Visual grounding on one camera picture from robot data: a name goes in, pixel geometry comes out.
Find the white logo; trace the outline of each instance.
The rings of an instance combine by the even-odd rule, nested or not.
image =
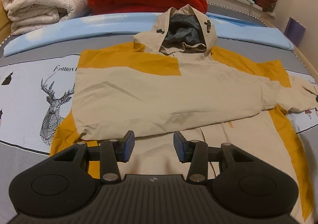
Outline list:
[[[158,181],[158,178],[153,176],[152,178],[149,179],[149,181],[154,183]]]

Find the mustard yellow fabric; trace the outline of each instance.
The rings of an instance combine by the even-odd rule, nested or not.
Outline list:
[[[105,68],[105,67],[131,67],[148,74],[156,74],[162,76],[179,76],[180,71],[178,67],[178,60],[176,58],[143,53],[144,45],[125,43],[115,45],[106,49],[97,50],[94,53],[93,59],[91,57],[92,50],[88,53],[82,53],[78,68]],[[118,51],[131,54],[121,56]],[[270,61],[264,63],[255,63],[248,58],[245,58],[237,53],[225,50],[223,48],[214,46],[211,49],[211,56],[214,60],[219,61],[227,66],[234,67],[237,70],[267,77],[270,80],[277,80],[284,87],[291,87],[288,74],[282,67],[280,61]],[[292,165],[295,169],[297,180],[299,183],[299,192],[302,205],[303,218],[306,221],[307,217],[313,209],[313,191],[311,181],[309,178],[309,168],[306,161],[304,149],[301,141],[295,134],[289,120],[285,117],[286,112],[276,106],[269,111],[273,120],[273,124],[281,137],[286,150],[288,151]],[[71,146],[80,140],[80,135],[76,131],[72,112],[64,119],[58,126],[54,136],[50,155]],[[96,141],[88,141],[88,146],[96,146]],[[89,174],[94,178],[99,178],[99,162],[91,162],[89,167]]]

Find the black bottle print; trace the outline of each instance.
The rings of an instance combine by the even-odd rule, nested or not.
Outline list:
[[[12,74],[13,74],[13,72],[11,72],[10,75],[5,78],[5,80],[2,82],[1,85],[9,85],[11,82],[11,75]]]

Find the gray bed sheet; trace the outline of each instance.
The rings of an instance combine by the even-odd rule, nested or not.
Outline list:
[[[0,58],[0,66],[15,64],[24,61],[43,60],[48,58],[63,57],[70,54],[80,54],[85,49],[100,49],[110,47],[123,42],[131,42],[131,35],[112,35],[106,34],[98,37],[83,38],[66,42],[55,43],[45,47],[39,47],[23,53],[15,54],[7,58]],[[217,45],[225,49],[242,54],[255,62],[271,60],[281,60],[287,70],[309,74],[298,58],[287,50],[273,48],[254,43],[234,41],[228,39],[218,39]],[[314,186],[318,187],[317,175],[318,160],[318,141],[316,135],[318,127],[303,132],[300,137],[304,143],[305,150],[308,152],[308,160],[312,171]],[[13,144],[1,141],[0,138],[0,224],[8,222],[15,216],[15,210],[10,202],[8,187],[11,180],[20,172],[37,164],[47,157],[45,154],[28,151],[25,148],[18,148]],[[315,198],[318,201],[318,192],[315,191]]]

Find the deer antler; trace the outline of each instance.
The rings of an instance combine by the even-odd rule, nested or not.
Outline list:
[[[75,87],[75,84],[73,86],[72,89],[70,89],[69,91],[65,92],[64,95],[60,98],[61,100],[69,97],[70,95],[74,94],[74,87]]]
[[[49,88],[47,88],[47,85],[46,85],[45,83],[43,84],[43,79],[41,80],[41,89],[42,89],[45,93],[47,93],[51,98],[55,98],[55,97],[54,97],[55,92],[52,90],[53,84],[54,84],[54,81],[53,81],[52,84],[49,86]]]

